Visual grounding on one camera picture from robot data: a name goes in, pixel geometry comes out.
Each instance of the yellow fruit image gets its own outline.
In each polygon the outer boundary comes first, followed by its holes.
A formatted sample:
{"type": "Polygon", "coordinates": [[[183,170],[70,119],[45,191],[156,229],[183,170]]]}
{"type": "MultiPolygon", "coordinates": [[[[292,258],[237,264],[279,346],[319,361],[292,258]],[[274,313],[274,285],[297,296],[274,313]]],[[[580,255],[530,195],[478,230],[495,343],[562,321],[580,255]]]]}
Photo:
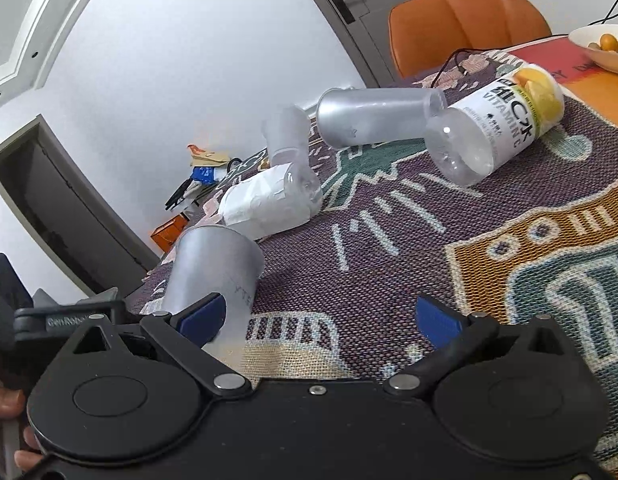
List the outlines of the yellow fruit image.
{"type": "Polygon", "coordinates": [[[562,104],[553,94],[553,88],[548,89],[537,81],[528,80],[524,89],[534,102],[535,109],[543,122],[551,123],[558,119],[562,113],[562,104]]]}
{"type": "Polygon", "coordinates": [[[513,79],[521,87],[526,87],[526,83],[528,81],[533,81],[544,86],[551,92],[551,94],[553,94],[553,84],[550,79],[544,73],[536,70],[535,68],[521,68],[513,75],[513,79]]]}

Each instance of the woven tablecloth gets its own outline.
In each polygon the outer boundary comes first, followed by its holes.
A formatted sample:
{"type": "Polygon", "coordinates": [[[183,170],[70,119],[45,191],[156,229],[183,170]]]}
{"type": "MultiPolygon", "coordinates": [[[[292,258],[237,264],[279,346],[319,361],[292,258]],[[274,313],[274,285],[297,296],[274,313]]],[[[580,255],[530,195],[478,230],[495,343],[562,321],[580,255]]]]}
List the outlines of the woven tablecloth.
{"type": "MultiPolygon", "coordinates": [[[[449,102],[511,69],[483,56],[467,67],[441,78],[449,102]]],[[[241,371],[387,378],[432,350],[414,320],[420,292],[500,322],[547,312],[606,389],[596,458],[618,477],[618,128],[567,98],[561,124],[470,189],[441,176],[421,139],[333,150],[313,132],[310,165],[323,210],[260,241],[241,371]]],[[[218,189],[266,167],[257,153],[218,189]]],[[[136,313],[160,308],[172,260],[150,273],[136,313]]]]}

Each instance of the cable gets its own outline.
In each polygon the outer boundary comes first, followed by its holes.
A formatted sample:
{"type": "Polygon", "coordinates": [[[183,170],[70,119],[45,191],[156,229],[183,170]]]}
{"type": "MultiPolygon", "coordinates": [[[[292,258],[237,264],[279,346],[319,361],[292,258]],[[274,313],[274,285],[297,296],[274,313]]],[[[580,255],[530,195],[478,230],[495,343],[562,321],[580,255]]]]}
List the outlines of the cable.
{"type": "Polygon", "coordinates": [[[614,9],[617,6],[617,4],[618,4],[618,0],[615,0],[613,7],[609,9],[609,12],[606,14],[606,16],[602,20],[597,20],[596,22],[589,23],[589,25],[595,25],[596,23],[605,23],[606,20],[612,20],[616,18],[618,14],[616,14],[615,16],[611,16],[611,13],[614,12],[614,9]]]}
{"type": "Polygon", "coordinates": [[[617,17],[618,17],[618,12],[616,14],[614,14],[613,16],[609,16],[608,18],[604,18],[602,20],[597,20],[596,22],[591,22],[591,23],[589,23],[589,25],[597,25],[598,23],[604,23],[604,22],[606,22],[608,20],[612,20],[612,19],[617,18],[617,17]]]}
{"type": "MultiPolygon", "coordinates": [[[[549,38],[557,38],[557,37],[562,37],[562,36],[566,36],[566,34],[551,34],[551,36],[545,36],[544,38],[538,38],[538,40],[548,40],[549,38]]],[[[445,71],[445,68],[447,67],[447,65],[449,64],[449,62],[454,59],[455,62],[455,66],[457,68],[460,68],[460,62],[458,62],[458,54],[460,54],[461,52],[466,52],[466,53],[471,53],[471,52],[489,52],[490,50],[503,50],[505,48],[510,48],[513,45],[509,45],[509,46],[501,46],[501,47],[492,47],[492,48],[458,48],[457,50],[454,50],[449,57],[447,58],[447,60],[444,62],[444,64],[442,65],[442,67],[440,68],[440,70],[438,71],[438,74],[436,75],[436,77],[433,79],[433,81],[431,82],[431,88],[434,88],[436,86],[436,83],[438,82],[438,79],[440,79],[440,76],[442,75],[442,72],[445,71]]]]}
{"type": "MultiPolygon", "coordinates": [[[[605,23],[607,22],[607,20],[613,20],[614,18],[618,17],[618,12],[616,14],[614,14],[613,16],[611,15],[612,12],[614,12],[615,7],[618,4],[618,0],[615,0],[614,2],[614,6],[611,7],[611,9],[609,9],[609,12],[606,14],[606,16],[604,18],[602,18],[602,20],[597,20],[595,22],[591,22],[589,23],[589,25],[595,25],[597,23],[605,23]]],[[[538,40],[548,40],[549,38],[559,38],[562,36],[568,36],[568,34],[551,34],[551,36],[545,36],[544,38],[538,38],[538,40]]],[[[502,46],[502,47],[494,47],[494,48],[458,48],[457,50],[454,50],[449,57],[447,58],[447,60],[445,61],[445,63],[442,65],[442,67],[440,68],[440,70],[438,71],[438,74],[436,75],[436,77],[433,79],[433,81],[431,82],[431,88],[434,88],[436,86],[436,83],[438,82],[438,79],[440,79],[440,76],[442,75],[442,72],[445,71],[445,69],[447,68],[447,65],[449,64],[449,62],[451,61],[451,59],[454,59],[455,62],[455,66],[456,68],[460,69],[461,71],[463,70],[463,67],[460,65],[461,61],[458,61],[458,54],[460,54],[461,52],[488,52],[490,50],[504,50],[505,48],[510,48],[513,45],[509,45],[509,46],[502,46]]]]}

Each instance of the orange fruit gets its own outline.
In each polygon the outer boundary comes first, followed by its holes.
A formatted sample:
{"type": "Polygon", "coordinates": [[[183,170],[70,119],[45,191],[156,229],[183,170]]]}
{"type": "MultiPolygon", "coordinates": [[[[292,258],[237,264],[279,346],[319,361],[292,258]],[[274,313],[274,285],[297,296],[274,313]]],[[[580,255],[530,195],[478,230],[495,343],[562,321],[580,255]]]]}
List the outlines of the orange fruit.
{"type": "Polygon", "coordinates": [[[513,75],[513,79],[516,83],[523,87],[526,86],[528,81],[540,83],[542,86],[551,91],[551,93],[553,93],[553,85],[551,84],[551,81],[549,81],[549,78],[535,68],[521,68],[513,75]]]}
{"type": "Polygon", "coordinates": [[[600,48],[602,50],[618,52],[618,40],[615,39],[613,34],[603,34],[600,36],[600,48]]]}

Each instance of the finger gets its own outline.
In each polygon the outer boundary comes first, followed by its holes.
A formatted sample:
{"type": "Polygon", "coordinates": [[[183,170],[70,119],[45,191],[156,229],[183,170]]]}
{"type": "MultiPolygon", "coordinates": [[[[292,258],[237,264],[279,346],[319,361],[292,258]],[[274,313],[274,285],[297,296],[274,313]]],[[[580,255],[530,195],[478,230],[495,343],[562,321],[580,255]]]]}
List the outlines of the finger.
{"type": "Polygon", "coordinates": [[[32,453],[31,451],[23,451],[22,449],[19,449],[14,453],[14,462],[16,462],[16,467],[23,471],[29,471],[29,469],[41,460],[41,454],[32,453]]]}
{"type": "Polygon", "coordinates": [[[36,442],[36,437],[33,436],[33,430],[31,426],[27,426],[25,428],[25,430],[22,432],[22,436],[25,438],[27,446],[31,447],[32,449],[40,450],[38,442],[36,442]]]}
{"type": "Polygon", "coordinates": [[[21,390],[14,392],[0,386],[0,418],[15,418],[25,407],[25,396],[21,390]]]}

